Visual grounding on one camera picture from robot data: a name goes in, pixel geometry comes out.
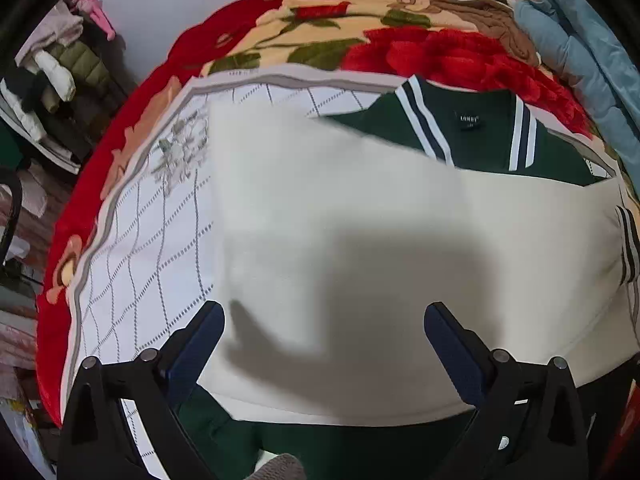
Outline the green and cream varsity jacket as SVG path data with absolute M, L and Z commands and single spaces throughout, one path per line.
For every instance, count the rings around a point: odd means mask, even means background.
M 432 302 L 530 362 L 637 310 L 620 184 L 510 91 L 412 77 L 326 118 L 216 102 L 208 147 L 228 325 L 179 415 L 221 478 L 265 451 L 313 479 L 430 472 L 468 419 Z

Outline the pile of folded clothes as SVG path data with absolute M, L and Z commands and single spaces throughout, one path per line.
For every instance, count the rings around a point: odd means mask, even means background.
M 112 81 L 104 94 L 83 86 L 46 51 L 81 40 Z M 60 0 L 36 26 L 1 77 L 1 123 L 27 153 L 70 174 L 92 155 L 127 99 L 113 55 L 120 46 L 100 0 Z

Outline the white quilted bed sheet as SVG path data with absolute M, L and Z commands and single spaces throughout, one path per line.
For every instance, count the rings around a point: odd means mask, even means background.
M 308 110 L 311 117 L 356 112 L 374 102 L 383 90 L 373 90 L 374 82 L 382 82 L 380 74 L 369 77 L 371 90 L 347 89 L 347 82 L 332 82 L 324 77 L 307 81 L 298 66 L 290 67 L 299 73 L 297 80 L 283 80 L 272 74 L 261 82 L 239 84 L 224 89 L 209 84 L 179 98 L 174 117 L 164 130 L 151 133 L 149 140 L 134 152 L 129 163 L 128 177 L 108 194 L 96 219 L 96 238 L 88 242 L 85 255 L 80 258 L 73 278 L 71 292 L 66 292 L 72 312 L 70 343 L 61 380 L 61 417 L 72 390 L 72 378 L 81 358 L 96 356 L 103 364 L 134 358 L 140 351 L 158 347 L 178 328 L 186 326 L 204 304 L 206 295 L 213 292 L 213 279 L 204 264 L 204 236 L 210 234 L 212 215 L 205 211 L 205 187 L 210 171 L 204 162 L 192 162 L 190 174 L 172 174 L 169 162 L 160 147 L 182 140 L 193 132 L 195 140 L 204 136 L 207 119 L 205 109 L 214 98 L 246 105 L 250 102 L 285 101 Z M 600 388 L 604 372 L 620 368 L 637 353 L 637 344 L 628 330 L 627 298 L 618 295 L 606 315 L 577 347 L 568 352 L 570 366 L 576 379 L 583 384 L 578 390 L 591 402 L 591 390 Z M 357 479 L 355 456 L 341 455 L 329 444 L 338 444 L 345 435 L 348 450 L 356 452 L 356 434 L 367 436 L 372 442 L 374 428 L 345 430 L 340 427 L 310 426 L 301 432 L 302 446 L 285 448 L 285 452 L 300 452 L 309 479 Z

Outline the olive green puffer jacket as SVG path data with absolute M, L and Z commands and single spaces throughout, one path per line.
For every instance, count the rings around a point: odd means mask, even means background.
M 103 61 L 81 40 L 68 46 L 58 42 L 46 47 L 46 51 L 67 68 L 76 81 L 93 88 L 97 94 L 104 94 L 112 81 L 111 74 Z

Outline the light blue quilt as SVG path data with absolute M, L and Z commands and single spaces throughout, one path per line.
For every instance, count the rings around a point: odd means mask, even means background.
M 587 0 L 516 0 L 515 21 L 639 187 L 639 69 Z

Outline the red floral plush blanket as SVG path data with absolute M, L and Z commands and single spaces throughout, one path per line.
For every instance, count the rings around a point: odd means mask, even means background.
M 238 0 L 185 30 L 166 61 L 130 94 L 81 170 L 58 217 L 38 296 L 40 398 L 62 418 L 61 382 L 70 332 L 65 294 L 96 232 L 99 210 L 134 151 L 190 79 L 224 70 L 304 64 L 426 79 L 470 90 L 511 90 L 592 139 L 596 126 L 513 12 L 496 0 Z

